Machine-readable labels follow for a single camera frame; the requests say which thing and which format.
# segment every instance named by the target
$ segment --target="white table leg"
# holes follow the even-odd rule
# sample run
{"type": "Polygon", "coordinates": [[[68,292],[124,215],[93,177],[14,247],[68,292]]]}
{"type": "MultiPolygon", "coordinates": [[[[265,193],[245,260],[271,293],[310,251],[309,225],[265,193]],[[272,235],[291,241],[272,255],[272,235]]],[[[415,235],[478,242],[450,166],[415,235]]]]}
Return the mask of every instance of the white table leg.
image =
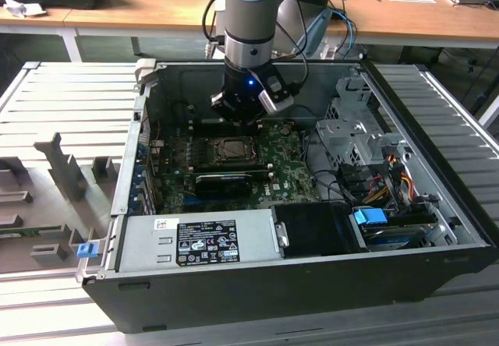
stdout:
{"type": "Polygon", "coordinates": [[[133,54],[134,55],[141,55],[142,51],[140,50],[140,43],[139,43],[139,38],[138,37],[131,37],[132,40],[132,49],[133,49],[133,54]]]}
{"type": "Polygon", "coordinates": [[[65,48],[71,62],[81,62],[81,51],[78,45],[78,33],[75,28],[62,28],[59,35],[64,40],[65,48]]]}
{"type": "Polygon", "coordinates": [[[494,102],[489,106],[487,110],[483,113],[482,117],[478,120],[482,127],[487,129],[490,124],[494,122],[496,117],[499,115],[499,95],[494,99],[494,102]]]}

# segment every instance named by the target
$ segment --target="blue latch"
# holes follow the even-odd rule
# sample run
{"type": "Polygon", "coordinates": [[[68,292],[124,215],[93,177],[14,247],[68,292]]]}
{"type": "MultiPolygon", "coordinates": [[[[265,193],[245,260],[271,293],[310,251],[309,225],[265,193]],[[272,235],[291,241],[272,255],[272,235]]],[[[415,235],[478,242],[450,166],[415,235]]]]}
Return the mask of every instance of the blue latch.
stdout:
{"type": "Polygon", "coordinates": [[[78,246],[78,258],[97,258],[99,256],[99,242],[87,242],[78,246]]]}
{"type": "Polygon", "coordinates": [[[386,215],[381,208],[362,208],[353,214],[358,225],[386,224],[386,215]]]}

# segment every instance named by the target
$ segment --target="white label sticker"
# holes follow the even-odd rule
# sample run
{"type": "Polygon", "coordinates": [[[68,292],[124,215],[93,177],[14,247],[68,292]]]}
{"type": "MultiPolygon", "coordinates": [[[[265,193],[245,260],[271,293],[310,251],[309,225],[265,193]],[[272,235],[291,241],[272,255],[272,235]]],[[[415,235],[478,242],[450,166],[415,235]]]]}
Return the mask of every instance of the white label sticker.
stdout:
{"type": "Polygon", "coordinates": [[[20,238],[22,237],[22,235],[20,235],[19,233],[5,233],[4,235],[0,235],[0,239],[1,238],[20,238]]]}
{"type": "Polygon", "coordinates": [[[176,229],[179,225],[179,219],[156,219],[154,220],[154,230],[162,231],[165,229],[176,229]]]}

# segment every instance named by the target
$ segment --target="dark floor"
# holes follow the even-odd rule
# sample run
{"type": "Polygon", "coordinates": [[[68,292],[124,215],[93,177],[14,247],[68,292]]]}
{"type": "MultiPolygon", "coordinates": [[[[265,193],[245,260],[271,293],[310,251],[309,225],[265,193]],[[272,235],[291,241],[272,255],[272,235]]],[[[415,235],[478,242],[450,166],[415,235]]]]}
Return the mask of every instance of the dark floor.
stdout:
{"type": "MultiPolygon", "coordinates": [[[[81,37],[80,43],[85,62],[134,62],[138,59],[132,52],[128,37],[81,37]]],[[[163,60],[202,59],[205,41],[140,38],[140,46],[146,57],[163,60]]],[[[375,62],[393,64],[399,60],[402,48],[369,46],[367,50],[369,57],[375,62]]],[[[470,84],[493,53],[493,50],[444,49],[438,57],[438,62],[432,64],[430,70],[465,107],[470,109],[476,96],[486,89],[499,72],[498,55],[464,98],[470,84]],[[470,67],[469,62],[473,60],[476,64],[470,67]]],[[[432,48],[413,48],[406,60],[411,63],[428,64],[435,54],[437,52],[432,48]]],[[[68,62],[69,56],[59,36],[0,34],[0,93],[26,61],[68,62]]],[[[499,95],[499,88],[493,95],[499,95]]],[[[499,132],[499,126],[495,128],[494,125],[491,132],[493,134],[499,132]]]]}

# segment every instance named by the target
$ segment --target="warning label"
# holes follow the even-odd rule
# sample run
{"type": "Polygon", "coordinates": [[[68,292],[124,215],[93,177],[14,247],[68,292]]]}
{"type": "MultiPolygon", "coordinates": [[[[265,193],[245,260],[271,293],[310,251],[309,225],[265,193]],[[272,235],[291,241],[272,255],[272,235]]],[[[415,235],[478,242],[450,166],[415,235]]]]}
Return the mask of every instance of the warning label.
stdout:
{"type": "Polygon", "coordinates": [[[239,262],[235,220],[179,224],[177,241],[181,267],[239,262]]]}

